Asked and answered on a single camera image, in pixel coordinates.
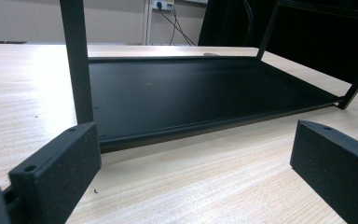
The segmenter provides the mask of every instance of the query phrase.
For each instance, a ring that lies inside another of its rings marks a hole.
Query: light wood grain tabletop
[[[255,55],[257,49],[89,46],[89,56]],[[349,84],[266,53],[263,61],[336,95]],[[102,155],[68,223],[342,223],[289,165],[299,119],[358,140],[358,95],[336,107]],[[76,125],[65,45],[0,45],[0,186]]]

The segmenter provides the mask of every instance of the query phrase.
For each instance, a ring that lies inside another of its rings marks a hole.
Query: power outlet
[[[161,3],[161,9],[162,10],[169,10],[171,11],[171,7],[169,5],[173,5],[173,0],[153,0],[153,8],[158,9],[157,2]]]

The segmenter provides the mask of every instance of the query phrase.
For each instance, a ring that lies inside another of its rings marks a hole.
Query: gray wall
[[[84,0],[90,43],[141,44],[144,42],[145,1]],[[205,5],[175,1],[178,20],[186,34],[198,42]],[[155,10],[150,25],[150,43],[169,43],[170,25]],[[0,0],[0,40],[63,42],[59,0]],[[174,43],[185,43],[177,35]]]

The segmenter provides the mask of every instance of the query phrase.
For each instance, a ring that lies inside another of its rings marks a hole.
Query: black metal shelf
[[[338,103],[345,109],[358,78],[335,96],[261,61],[280,7],[357,17],[341,9],[280,0],[256,57],[94,58],[87,55],[81,0],[61,0],[78,123],[95,121],[102,153]]]

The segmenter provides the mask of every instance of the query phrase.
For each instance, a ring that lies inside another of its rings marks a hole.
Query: table surface
[[[255,55],[257,49],[89,46],[89,56]],[[270,63],[343,95],[349,84],[266,53]],[[358,140],[358,95],[328,107],[102,155],[68,223],[344,222],[289,165],[299,119]],[[0,186],[7,172],[76,125],[64,45],[0,45]]]

